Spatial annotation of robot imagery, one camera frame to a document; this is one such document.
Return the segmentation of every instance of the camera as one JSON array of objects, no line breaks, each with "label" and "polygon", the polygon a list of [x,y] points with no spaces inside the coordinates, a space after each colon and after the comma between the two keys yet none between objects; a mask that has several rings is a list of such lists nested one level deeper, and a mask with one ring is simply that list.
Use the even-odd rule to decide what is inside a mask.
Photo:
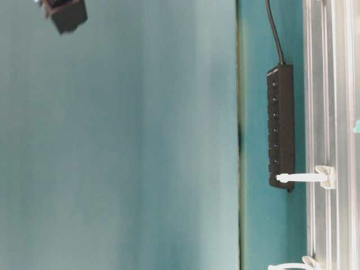
[{"label": "camera", "polygon": [[73,32],[87,21],[88,16],[84,0],[39,0],[60,34]]}]

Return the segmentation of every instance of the teal backdrop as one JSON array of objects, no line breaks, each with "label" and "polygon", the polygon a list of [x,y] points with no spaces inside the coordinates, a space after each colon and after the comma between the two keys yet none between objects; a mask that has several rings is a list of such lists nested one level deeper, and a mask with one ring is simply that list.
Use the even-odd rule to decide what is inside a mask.
[{"label": "teal backdrop", "polygon": [[1,3],[0,269],[237,269],[235,2],[86,4]]},{"label": "teal backdrop", "polygon": [[[272,0],[285,60],[294,64],[297,172],[305,172],[302,1]],[[268,185],[266,73],[279,62],[265,0],[239,0],[241,262],[244,270],[301,262],[306,254],[305,185]]]}]

